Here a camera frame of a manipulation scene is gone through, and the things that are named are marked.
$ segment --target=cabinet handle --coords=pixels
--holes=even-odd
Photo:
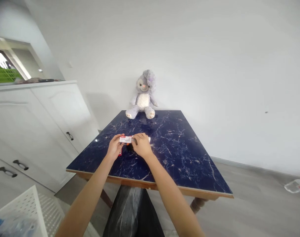
[[[11,176],[12,178],[15,178],[17,176],[17,174],[11,172],[11,171],[8,171],[5,169],[5,167],[0,167],[0,171],[3,171],[5,174]]]
[[[25,166],[23,163],[20,163],[19,160],[14,160],[13,163],[17,164],[20,168],[22,168],[24,170],[29,169],[29,167]]]
[[[74,140],[73,136],[72,136],[69,132],[67,132],[67,134],[68,134],[69,137],[71,138],[71,141],[73,141],[73,140]]]

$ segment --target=cabinet door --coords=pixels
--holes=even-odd
[[[73,177],[65,168],[77,156],[30,89],[0,92],[1,160],[57,192]]]
[[[6,173],[0,171],[0,209],[33,185],[36,185],[38,192],[53,196],[53,192],[0,160],[1,167],[4,167]]]
[[[31,90],[79,153],[98,135],[96,121],[76,84]]]

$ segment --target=stuffed bunny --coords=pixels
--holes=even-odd
[[[151,70],[145,70],[138,78],[136,88],[137,93],[130,101],[133,107],[126,111],[126,116],[134,119],[139,111],[144,111],[148,119],[153,118],[155,111],[150,107],[150,102],[154,106],[158,106],[158,103],[152,95],[156,89],[156,76]]]

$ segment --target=plush toy ear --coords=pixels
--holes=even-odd
[[[145,70],[143,72],[144,77],[147,79],[147,83],[149,86],[154,85],[155,80],[156,80],[156,76],[154,75],[153,71],[151,71],[150,69]]]

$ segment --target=plush toy foot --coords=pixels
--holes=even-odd
[[[135,117],[137,116],[138,110],[139,110],[139,108],[137,105],[134,105],[131,109],[126,110],[127,118],[135,119]]]
[[[155,114],[156,113],[154,111],[151,111],[150,114],[149,114],[149,116],[147,116],[147,118],[148,119],[152,119],[152,118],[154,118]]]
[[[155,112],[151,107],[146,107],[146,108],[144,109],[144,112],[146,113],[146,117],[147,117],[148,119],[154,118],[154,116],[155,116],[155,114],[156,114],[156,112]]]
[[[126,116],[129,118],[129,119],[132,119],[133,117],[131,116],[131,114],[127,113],[126,112]]]

